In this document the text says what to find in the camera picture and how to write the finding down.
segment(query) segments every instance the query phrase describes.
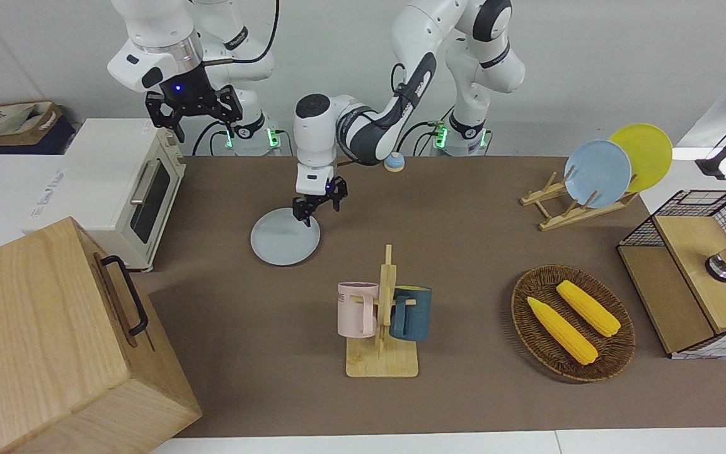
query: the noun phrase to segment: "mug handle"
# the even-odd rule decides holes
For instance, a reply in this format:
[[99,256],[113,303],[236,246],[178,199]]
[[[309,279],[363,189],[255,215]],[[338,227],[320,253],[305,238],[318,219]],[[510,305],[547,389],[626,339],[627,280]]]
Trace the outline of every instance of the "mug handle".
[[363,336],[372,336],[374,335],[374,327],[372,327],[371,322],[369,322],[369,317],[366,317],[366,314],[371,314],[371,316],[374,316],[374,297],[371,295],[363,295],[363,317],[360,317],[360,322],[362,323],[362,327],[360,327],[360,331],[363,332]]
[[394,306],[394,318],[391,320],[391,325],[394,329],[405,335],[405,308],[408,301],[407,296],[397,296],[397,305]]

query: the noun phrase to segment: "wooden cabinet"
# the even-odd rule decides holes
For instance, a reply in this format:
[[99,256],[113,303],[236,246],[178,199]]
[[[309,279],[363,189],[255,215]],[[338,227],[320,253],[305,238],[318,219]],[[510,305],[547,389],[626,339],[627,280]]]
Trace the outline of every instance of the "wooden cabinet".
[[0,452],[144,453],[200,417],[149,298],[104,258],[71,218],[0,247]]

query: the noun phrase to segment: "wooden box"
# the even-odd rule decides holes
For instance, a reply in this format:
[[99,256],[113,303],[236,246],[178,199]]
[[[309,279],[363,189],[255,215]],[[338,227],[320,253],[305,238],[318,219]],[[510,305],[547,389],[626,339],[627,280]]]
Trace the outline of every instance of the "wooden box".
[[200,417],[147,295],[104,258],[72,218],[0,247],[0,452],[144,453]]
[[[711,216],[654,216],[664,245],[620,245],[640,298],[666,353],[704,349],[726,357],[726,282],[705,270],[705,260],[726,248],[726,234]],[[709,346],[715,343],[715,351]]]

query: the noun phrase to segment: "mug rack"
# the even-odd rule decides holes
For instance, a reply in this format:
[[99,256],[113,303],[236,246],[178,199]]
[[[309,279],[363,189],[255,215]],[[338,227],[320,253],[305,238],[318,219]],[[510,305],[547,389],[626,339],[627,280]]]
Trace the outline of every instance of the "mug rack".
[[[391,307],[394,306],[394,290],[397,282],[397,265],[391,262],[391,245],[386,245],[386,262],[380,265],[379,295],[374,300],[377,307],[377,328],[369,338],[346,339],[346,375],[358,377],[403,377],[418,375],[416,342],[395,339],[388,334],[391,326]],[[360,296],[354,301],[363,302]],[[407,300],[406,305],[415,305]]]
[[[519,199],[519,203],[521,203],[524,207],[531,204],[536,205],[537,209],[539,209],[542,213],[542,216],[545,216],[545,220],[539,224],[539,230],[546,232],[548,230],[564,227],[565,225],[584,221],[584,219],[593,218],[594,216],[624,209],[637,198],[637,195],[639,195],[639,192],[626,192],[623,194],[622,198],[618,199],[611,205],[600,207],[600,209],[591,209],[591,207],[588,207],[587,205],[589,205],[593,199],[599,195],[599,192],[594,190],[584,204],[579,204],[579,201],[572,201],[565,212],[560,215],[551,216],[548,210],[542,206],[542,202],[550,201],[550,199],[557,199],[562,196],[570,197],[568,195],[567,188],[565,187],[565,182],[567,181],[567,178],[570,177],[570,174],[573,173],[573,169],[575,168],[575,166],[571,166],[565,174],[565,178],[562,178],[562,180],[557,183],[553,183],[556,179],[556,172],[551,173],[551,178],[548,178],[548,183],[546,183],[542,189],[530,190],[527,196]],[[635,177],[636,175],[631,176],[631,180],[629,181],[630,184],[632,181],[635,181]]]

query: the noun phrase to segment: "table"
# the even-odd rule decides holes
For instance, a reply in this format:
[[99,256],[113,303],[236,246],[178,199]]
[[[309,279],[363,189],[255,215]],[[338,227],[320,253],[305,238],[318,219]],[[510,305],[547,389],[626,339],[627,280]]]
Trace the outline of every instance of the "table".
[[[646,218],[643,204],[546,233],[536,229],[539,212],[519,206],[564,163],[342,167],[350,195],[340,213],[319,210],[317,251],[295,267],[271,267],[248,235],[260,216],[290,204],[295,161],[188,160],[156,270],[135,277],[204,409],[180,436],[726,426],[726,361],[667,359],[614,249]],[[335,284],[377,281],[386,242],[400,284],[433,288],[431,337],[418,345],[416,379],[350,379]],[[522,350],[510,294],[541,264],[579,267],[625,302],[638,349],[621,375],[565,384]]]

